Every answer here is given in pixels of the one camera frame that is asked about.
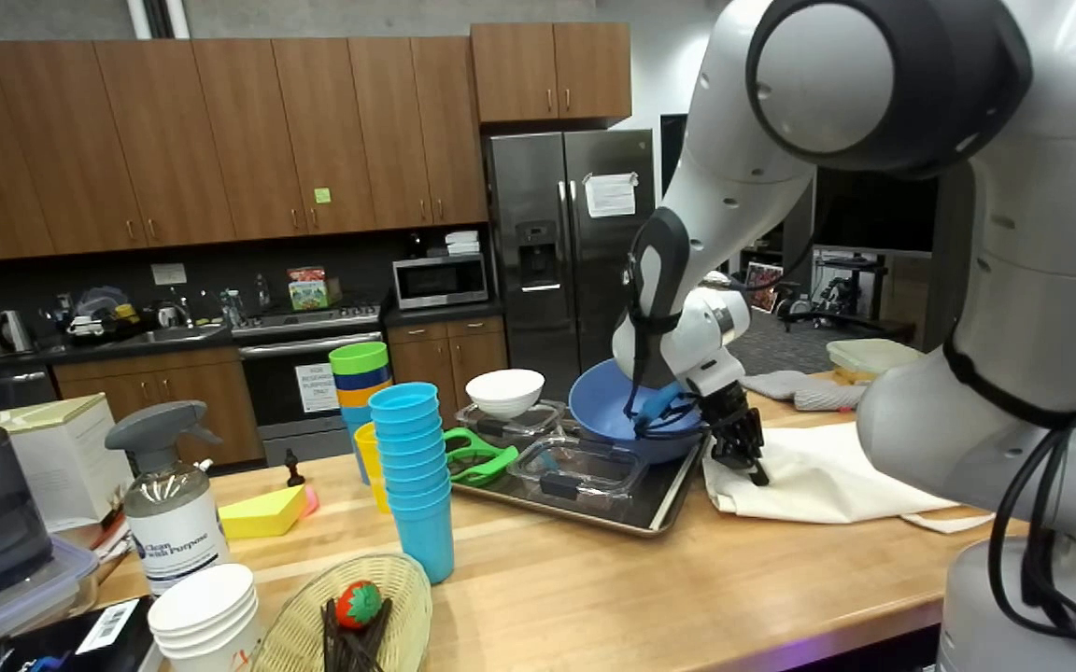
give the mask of refrigerator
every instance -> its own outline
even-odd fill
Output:
[[[546,372],[546,399],[608,358],[624,259],[653,207],[649,129],[487,137],[510,364]]]

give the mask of metal baking tray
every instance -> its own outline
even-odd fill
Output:
[[[461,409],[455,423],[495,444],[522,446],[522,459],[510,479],[495,484],[455,484],[455,491],[608,525],[636,537],[663,537],[673,529],[692,465],[707,444],[707,436],[700,436],[682,459],[648,465],[624,453],[613,453],[606,440],[587,436],[561,404],[538,404],[531,419],[515,423],[512,428],[487,427],[470,409]]]

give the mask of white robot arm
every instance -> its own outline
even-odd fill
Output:
[[[728,2],[673,189],[631,242],[613,354],[631,380],[692,380],[755,464],[726,352],[746,315],[700,281],[766,236],[816,164],[951,160],[977,168],[969,305],[943,352],[872,388],[858,436],[883,471],[1034,525],[953,566],[943,665],[1076,669],[1076,0]]]

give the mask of microwave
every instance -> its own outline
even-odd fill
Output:
[[[394,290],[400,308],[487,302],[490,268],[484,252],[400,259],[394,261]]]

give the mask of lower cabinet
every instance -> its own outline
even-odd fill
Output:
[[[394,380],[435,380],[441,414],[469,405],[465,383],[487,369],[506,369],[501,316],[461,316],[425,323],[390,323]]]
[[[213,464],[261,459],[236,347],[95,358],[95,361],[65,361],[54,369],[61,395],[104,393],[116,419],[169,399],[202,399],[206,427],[220,436],[220,444],[202,444],[208,459]]]

